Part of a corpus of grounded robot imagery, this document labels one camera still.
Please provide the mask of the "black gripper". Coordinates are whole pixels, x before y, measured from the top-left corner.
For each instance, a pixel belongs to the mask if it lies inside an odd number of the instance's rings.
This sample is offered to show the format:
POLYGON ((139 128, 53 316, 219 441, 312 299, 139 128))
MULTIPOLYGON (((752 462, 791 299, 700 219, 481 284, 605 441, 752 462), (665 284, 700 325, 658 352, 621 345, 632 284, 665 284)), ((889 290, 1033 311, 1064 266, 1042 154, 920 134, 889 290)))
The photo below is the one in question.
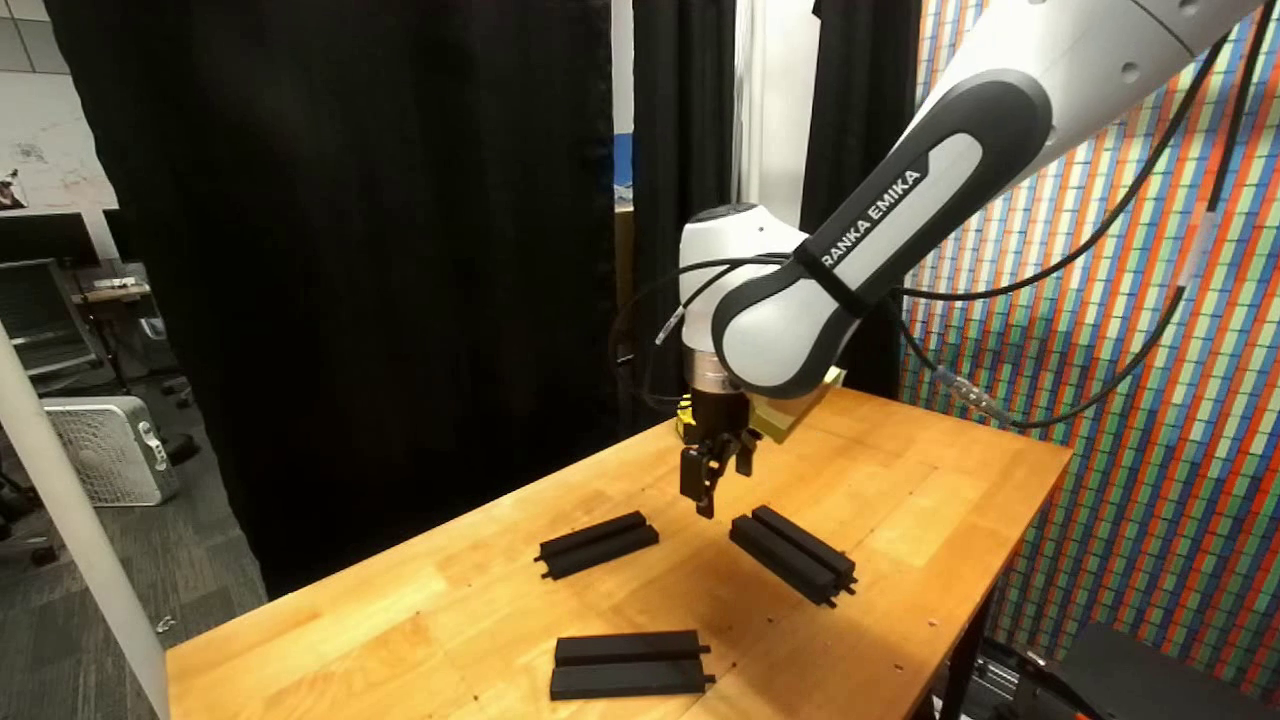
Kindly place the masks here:
POLYGON ((686 393, 676 414, 692 423, 680 441, 680 498, 713 520, 723 468, 752 478, 761 432, 747 423, 742 395, 686 393))

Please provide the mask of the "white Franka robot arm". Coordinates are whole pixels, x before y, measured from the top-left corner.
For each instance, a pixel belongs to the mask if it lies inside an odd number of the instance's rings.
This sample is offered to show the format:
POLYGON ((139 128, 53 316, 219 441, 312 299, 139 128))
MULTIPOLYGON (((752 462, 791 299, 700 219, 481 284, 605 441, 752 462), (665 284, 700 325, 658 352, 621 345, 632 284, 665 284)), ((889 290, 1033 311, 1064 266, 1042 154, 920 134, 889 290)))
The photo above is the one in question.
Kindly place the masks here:
POLYGON ((714 507, 839 375, 863 316, 1014 181, 1151 97, 1263 0, 987 0, 882 159, 816 229, 718 203, 680 231, 680 493, 714 507))

